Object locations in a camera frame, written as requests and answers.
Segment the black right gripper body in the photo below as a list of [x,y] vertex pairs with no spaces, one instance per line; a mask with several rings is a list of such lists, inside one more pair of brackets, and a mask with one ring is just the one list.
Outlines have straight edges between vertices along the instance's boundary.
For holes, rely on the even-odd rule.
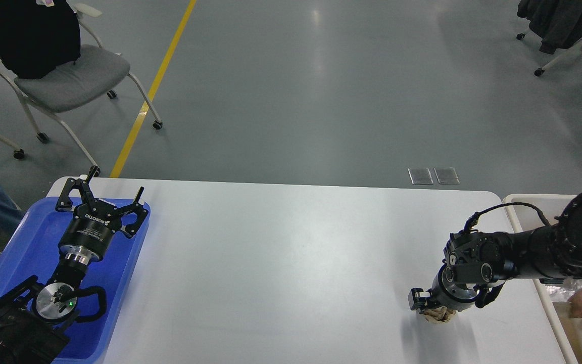
[[434,306],[445,306],[456,311],[471,308],[478,298],[479,286],[451,283],[445,278],[445,269],[446,265],[439,269],[430,288],[430,297],[435,302]]

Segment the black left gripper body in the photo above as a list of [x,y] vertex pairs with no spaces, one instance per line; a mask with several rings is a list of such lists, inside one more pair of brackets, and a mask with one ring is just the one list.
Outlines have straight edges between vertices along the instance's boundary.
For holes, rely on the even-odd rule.
[[81,263],[101,262],[116,233],[129,239],[138,233],[137,220],[123,223],[130,214],[138,214],[136,201],[122,207],[102,199],[83,201],[74,208],[71,223],[58,243],[60,257]]

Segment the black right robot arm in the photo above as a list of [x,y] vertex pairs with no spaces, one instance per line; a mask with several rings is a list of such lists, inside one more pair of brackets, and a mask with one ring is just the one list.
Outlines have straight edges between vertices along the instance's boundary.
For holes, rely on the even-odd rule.
[[582,193],[575,196],[550,224],[535,211],[543,226],[521,233],[484,233],[475,229],[482,211],[450,235],[443,266],[432,287],[411,289],[410,309],[420,314],[440,307],[462,311],[483,308],[510,279],[582,279]]

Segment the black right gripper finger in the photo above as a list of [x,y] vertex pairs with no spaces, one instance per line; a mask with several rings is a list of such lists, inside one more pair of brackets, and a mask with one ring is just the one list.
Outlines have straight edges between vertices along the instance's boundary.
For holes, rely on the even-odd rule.
[[425,311],[432,307],[433,299],[430,291],[424,291],[422,288],[412,288],[408,294],[408,303],[411,311]]

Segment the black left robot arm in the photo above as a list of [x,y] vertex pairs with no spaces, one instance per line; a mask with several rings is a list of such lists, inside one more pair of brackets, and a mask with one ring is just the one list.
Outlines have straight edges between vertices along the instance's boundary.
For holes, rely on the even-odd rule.
[[70,177],[32,205],[0,257],[0,363],[103,357],[149,226],[142,194],[104,200]]

